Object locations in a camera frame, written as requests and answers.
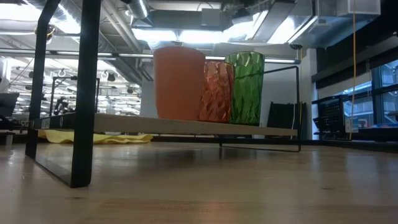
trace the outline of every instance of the textured glass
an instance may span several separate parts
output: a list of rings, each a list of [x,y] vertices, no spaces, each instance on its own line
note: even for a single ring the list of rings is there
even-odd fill
[[[260,123],[264,56],[257,52],[238,52],[225,58],[234,65],[234,88],[230,123]]]
[[[231,116],[234,68],[224,62],[205,64],[205,82],[200,102],[200,121],[227,123]]]

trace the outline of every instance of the wooden table surface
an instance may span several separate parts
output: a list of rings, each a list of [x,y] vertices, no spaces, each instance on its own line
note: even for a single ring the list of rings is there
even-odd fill
[[[72,147],[38,156],[70,169]],[[398,155],[381,152],[102,145],[91,185],[69,189],[16,145],[0,148],[0,180],[1,224],[398,223]]]

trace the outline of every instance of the yellow cloth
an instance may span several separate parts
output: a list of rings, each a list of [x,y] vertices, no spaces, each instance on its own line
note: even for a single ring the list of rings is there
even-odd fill
[[[39,130],[40,138],[47,138],[51,143],[72,143],[73,131]],[[112,136],[94,134],[94,144],[131,144],[148,143],[152,139],[150,134],[140,136]]]

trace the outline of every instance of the black metal table leg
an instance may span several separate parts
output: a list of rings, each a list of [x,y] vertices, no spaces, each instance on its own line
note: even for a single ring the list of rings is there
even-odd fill
[[[91,182],[101,1],[83,0],[70,187]]]
[[[29,120],[40,118],[40,107],[42,105],[43,77],[45,50],[47,46],[47,27],[51,17],[61,0],[48,0],[37,22],[35,62],[32,81],[32,96],[29,107]],[[27,142],[25,154],[35,159],[37,150],[37,130],[29,129],[27,132]]]

